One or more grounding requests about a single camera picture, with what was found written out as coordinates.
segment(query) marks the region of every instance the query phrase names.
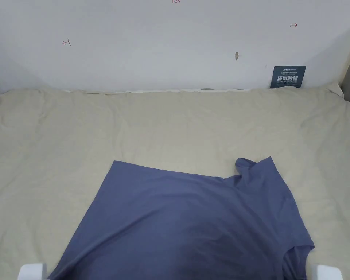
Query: blue t-shirt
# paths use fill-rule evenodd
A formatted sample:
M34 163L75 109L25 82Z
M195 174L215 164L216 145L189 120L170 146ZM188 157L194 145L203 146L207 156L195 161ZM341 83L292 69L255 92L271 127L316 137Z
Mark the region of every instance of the blue t-shirt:
M59 279L306 279L314 244L272 158L229 178L114 161L50 275Z

